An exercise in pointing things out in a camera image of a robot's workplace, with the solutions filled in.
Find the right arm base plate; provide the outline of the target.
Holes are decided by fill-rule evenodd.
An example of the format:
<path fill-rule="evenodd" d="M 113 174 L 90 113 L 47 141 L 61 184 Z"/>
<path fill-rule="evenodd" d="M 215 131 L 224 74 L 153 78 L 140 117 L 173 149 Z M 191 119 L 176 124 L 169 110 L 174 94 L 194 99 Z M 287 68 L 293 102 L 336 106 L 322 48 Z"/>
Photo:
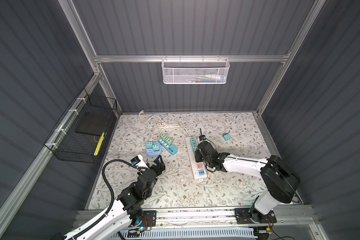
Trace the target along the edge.
<path fill-rule="evenodd" d="M 277 218 L 271 210 L 268 214 L 263 215 L 254 208 L 235 208 L 235 218 L 238 224 L 275 224 Z"/>

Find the green plug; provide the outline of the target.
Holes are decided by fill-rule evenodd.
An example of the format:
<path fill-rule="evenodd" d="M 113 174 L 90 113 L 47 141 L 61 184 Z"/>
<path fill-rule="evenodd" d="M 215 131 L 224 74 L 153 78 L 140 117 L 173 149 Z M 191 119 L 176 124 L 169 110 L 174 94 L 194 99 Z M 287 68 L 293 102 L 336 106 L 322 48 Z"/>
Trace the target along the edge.
<path fill-rule="evenodd" d="M 163 141 L 165 141 L 165 139 L 167 138 L 167 136 L 165 134 L 160 134 L 160 139 L 162 139 Z"/>
<path fill-rule="evenodd" d="M 164 138 L 164 143 L 168 146 L 172 145 L 172 140 L 169 137 Z"/>

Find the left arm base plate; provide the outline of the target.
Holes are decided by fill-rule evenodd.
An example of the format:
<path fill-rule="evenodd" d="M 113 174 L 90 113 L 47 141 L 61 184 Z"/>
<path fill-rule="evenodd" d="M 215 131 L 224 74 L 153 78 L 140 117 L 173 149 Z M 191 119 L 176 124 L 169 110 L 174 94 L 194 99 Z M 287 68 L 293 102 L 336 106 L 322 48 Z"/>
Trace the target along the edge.
<path fill-rule="evenodd" d="M 157 211 L 143 210 L 143 215 L 133 220 L 131 227 L 155 227 L 157 220 Z"/>

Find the lavender square power socket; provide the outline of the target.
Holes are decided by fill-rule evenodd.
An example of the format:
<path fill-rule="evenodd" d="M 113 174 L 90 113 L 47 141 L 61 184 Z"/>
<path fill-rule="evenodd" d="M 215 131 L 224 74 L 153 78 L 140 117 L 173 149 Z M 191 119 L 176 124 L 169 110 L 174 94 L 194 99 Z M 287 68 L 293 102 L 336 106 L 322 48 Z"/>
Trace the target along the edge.
<path fill-rule="evenodd" d="M 161 145 L 159 142 L 146 143 L 146 155 L 150 158 L 156 158 L 162 153 Z"/>

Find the teal power strip with USB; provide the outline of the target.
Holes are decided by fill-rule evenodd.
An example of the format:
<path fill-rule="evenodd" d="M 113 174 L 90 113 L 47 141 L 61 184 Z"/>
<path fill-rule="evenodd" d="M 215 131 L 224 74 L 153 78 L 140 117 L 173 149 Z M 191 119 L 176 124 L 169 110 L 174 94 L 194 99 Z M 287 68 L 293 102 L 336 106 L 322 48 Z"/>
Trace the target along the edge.
<path fill-rule="evenodd" d="M 173 141 L 172 141 L 172 145 L 168 146 L 164 143 L 164 141 L 162 139 L 160 139 L 160 136 L 159 136 L 159 139 L 158 139 L 160 145 L 166 150 L 168 151 L 172 156 L 176 155 L 178 153 L 178 149 L 177 147 L 173 144 Z"/>

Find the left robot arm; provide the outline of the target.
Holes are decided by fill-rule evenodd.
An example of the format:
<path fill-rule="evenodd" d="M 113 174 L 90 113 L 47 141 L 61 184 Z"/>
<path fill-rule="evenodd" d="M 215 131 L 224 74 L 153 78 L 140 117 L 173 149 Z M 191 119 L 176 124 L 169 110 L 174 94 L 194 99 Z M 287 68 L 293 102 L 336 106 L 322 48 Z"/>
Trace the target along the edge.
<path fill-rule="evenodd" d="M 122 163 L 138 171 L 138 178 L 127 188 L 115 196 L 113 188 L 106 177 L 106 169 L 112 163 Z M 151 197 L 153 188 L 160 176 L 166 170 L 162 156 L 157 156 L 153 165 L 146 164 L 143 157 L 138 155 L 131 162 L 124 160 L 110 160 L 102 168 L 102 177 L 111 193 L 108 208 L 81 227 L 66 234 L 57 233 L 53 240 L 106 240 L 112 235 L 130 226 L 139 226 L 144 211 L 141 205 Z"/>

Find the white long power strip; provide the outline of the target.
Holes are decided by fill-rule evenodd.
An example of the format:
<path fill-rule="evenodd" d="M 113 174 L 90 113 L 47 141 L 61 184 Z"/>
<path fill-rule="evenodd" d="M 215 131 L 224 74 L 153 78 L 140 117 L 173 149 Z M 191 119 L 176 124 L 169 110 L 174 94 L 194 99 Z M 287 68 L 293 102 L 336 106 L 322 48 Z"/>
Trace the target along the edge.
<path fill-rule="evenodd" d="M 190 163 L 191 163 L 191 168 L 192 168 L 192 173 L 194 176 L 194 179 L 196 181 L 202 182 L 204 179 L 206 179 L 207 176 L 207 171 L 205 168 L 205 165 L 203 162 L 196 162 L 196 156 L 195 156 L 195 151 L 192 150 L 192 146 L 191 146 L 191 137 L 187 137 L 185 138 L 186 140 L 186 146 L 187 146 L 187 150 L 188 150 L 188 154 L 189 154 L 189 158 L 190 158 Z"/>

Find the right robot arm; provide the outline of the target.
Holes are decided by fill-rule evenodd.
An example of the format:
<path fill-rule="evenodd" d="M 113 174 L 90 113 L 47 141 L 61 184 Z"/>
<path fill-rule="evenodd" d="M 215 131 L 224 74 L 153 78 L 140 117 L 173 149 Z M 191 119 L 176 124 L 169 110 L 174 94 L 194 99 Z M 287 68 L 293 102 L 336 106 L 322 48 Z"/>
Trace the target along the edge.
<path fill-rule="evenodd" d="M 209 172 L 240 173 L 264 181 L 267 190 L 256 198 L 249 210 L 252 220 L 257 223 L 271 216 L 277 205 L 291 203 L 301 182 L 298 174 L 279 156 L 251 159 L 218 153 L 215 144 L 203 134 L 199 136 L 195 157 L 196 162 L 203 162 Z"/>

